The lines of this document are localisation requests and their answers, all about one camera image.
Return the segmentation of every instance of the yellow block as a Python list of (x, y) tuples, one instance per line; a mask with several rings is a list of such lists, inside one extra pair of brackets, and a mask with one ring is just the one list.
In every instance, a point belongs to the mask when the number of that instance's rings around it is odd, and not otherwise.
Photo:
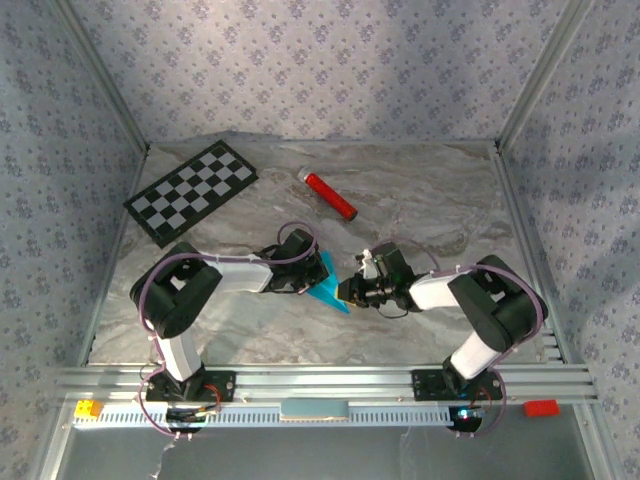
[(78, 400), (75, 418), (98, 418), (102, 411), (102, 403), (96, 400)]

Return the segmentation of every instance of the floral pattern wall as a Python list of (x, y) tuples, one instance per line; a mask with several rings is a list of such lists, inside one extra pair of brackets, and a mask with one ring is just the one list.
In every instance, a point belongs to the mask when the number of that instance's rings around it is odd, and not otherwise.
[(147, 141), (495, 138), (565, 0), (73, 0)]
[(0, 2), (0, 478), (74, 365), (140, 154), (46, 2)]
[(508, 157), (561, 320), (640, 478), (638, 2), (595, 2)]

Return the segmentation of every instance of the vent grille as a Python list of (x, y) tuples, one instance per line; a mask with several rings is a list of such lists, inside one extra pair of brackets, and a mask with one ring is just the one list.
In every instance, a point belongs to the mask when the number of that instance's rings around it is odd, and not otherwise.
[[(166, 425), (165, 414), (150, 412), (151, 418)], [(447, 407), (364, 407), (349, 408), (348, 419), (337, 420), (281, 420), (278, 407), (227, 407), (218, 415), (207, 417), (198, 427), (397, 427), (397, 426), (447, 426), (451, 425)], [(76, 428), (135, 428), (148, 427), (149, 422), (136, 406), (105, 405), (96, 419), (77, 418)]]

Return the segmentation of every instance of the black mounting plate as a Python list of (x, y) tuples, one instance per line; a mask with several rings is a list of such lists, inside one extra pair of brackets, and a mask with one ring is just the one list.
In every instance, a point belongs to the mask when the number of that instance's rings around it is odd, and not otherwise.
[(476, 377), (462, 392), (456, 394), (452, 392), (444, 383), (444, 370), (432, 368), (411, 371), (411, 385), (413, 387), (413, 398), (416, 402), (429, 401), (468, 401), (477, 399), (487, 400), (482, 391), (487, 391), (491, 400), (501, 400), (502, 390), (498, 377), (489, 371), (485, 371)]
[[(201, 374), (202, 384), (213, 385), (220, 393), (222, 402), (232, 402), (236, 388), (236, 372), (219, 371), (208, 372), (204, 370)], [(180, 389), (172, 382), (167, 375), (155, 375), (149, 380), (147, 402), (184, 402), (185, 398)], [(197, 395), (188, 399), (190, 402), (216, 403), (216, 394), (206, 388), (198, 389)]]

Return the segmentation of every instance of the red block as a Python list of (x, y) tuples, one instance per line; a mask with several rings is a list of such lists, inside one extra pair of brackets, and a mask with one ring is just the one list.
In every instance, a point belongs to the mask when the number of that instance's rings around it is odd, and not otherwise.
[(527, 417), (551, 417), (560, 415), (560, 407), (555, 400), (532, 400), (524, 403), (524, 414)]

